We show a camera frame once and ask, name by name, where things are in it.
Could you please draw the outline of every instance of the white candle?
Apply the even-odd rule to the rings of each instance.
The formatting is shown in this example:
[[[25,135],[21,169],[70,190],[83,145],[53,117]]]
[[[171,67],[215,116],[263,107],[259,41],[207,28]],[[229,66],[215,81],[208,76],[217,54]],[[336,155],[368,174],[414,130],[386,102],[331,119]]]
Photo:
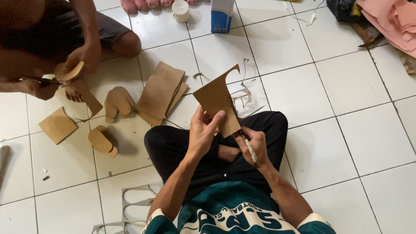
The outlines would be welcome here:
[[[172,4],[173,15],[179,23],[189,20],[189,4],[184,0],[177,0]]]

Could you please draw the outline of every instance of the blue and white box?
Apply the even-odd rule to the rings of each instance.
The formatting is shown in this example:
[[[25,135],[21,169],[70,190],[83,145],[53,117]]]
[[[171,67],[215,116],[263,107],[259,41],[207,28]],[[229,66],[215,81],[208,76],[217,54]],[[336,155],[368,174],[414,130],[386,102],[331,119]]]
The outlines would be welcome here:
[[[229,33],[234,0],[211,0],[211,32]]]

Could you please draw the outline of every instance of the man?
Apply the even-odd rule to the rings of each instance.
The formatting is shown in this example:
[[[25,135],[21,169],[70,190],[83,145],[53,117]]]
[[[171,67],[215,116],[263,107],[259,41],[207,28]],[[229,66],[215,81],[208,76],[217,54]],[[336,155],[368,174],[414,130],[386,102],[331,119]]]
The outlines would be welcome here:
[[[214,137],[224,115],[220,111],[210,118],[199,106],[190,131],[157,126],[147,132],[145,146],[164,186],[150,207],[143,234],[335,234],[278,172],[286,117],[262,112],[242,121],[258,158],[254,168],[240,135]],[[178,213],[176,229],[171,221]]]
[[[92,0],[0,1],[0,92],[48,100],[58,84],[45,86],[37,79],[53,74],[60,62],[70,71],[83,61],[83,72],[94,73],[102,49],[135,57],[141,44],[130,29],[98,13]],[[83,101],[73,87],[65,91],[68,99]]]

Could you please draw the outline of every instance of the pink fabric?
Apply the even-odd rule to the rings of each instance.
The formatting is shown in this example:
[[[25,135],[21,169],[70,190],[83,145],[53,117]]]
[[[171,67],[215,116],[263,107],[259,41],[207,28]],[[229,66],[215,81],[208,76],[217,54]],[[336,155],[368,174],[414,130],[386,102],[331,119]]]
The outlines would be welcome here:
[[[393,46],[416,57],[416,4],[407,0],[357,0],[357,4]]]

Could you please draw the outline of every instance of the gray shorts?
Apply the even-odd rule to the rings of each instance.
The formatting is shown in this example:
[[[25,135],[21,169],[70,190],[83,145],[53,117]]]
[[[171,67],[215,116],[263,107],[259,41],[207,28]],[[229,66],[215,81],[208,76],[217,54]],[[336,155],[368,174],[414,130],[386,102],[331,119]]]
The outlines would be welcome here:
[[[111,49],[129,28],[97,12],[101,47]],[[23,50],[42,58],[65,60],[84,44],[84,35],[77,15],[65,0],[46,0],[42,19],[30,29],[3,30],[0,47]]]

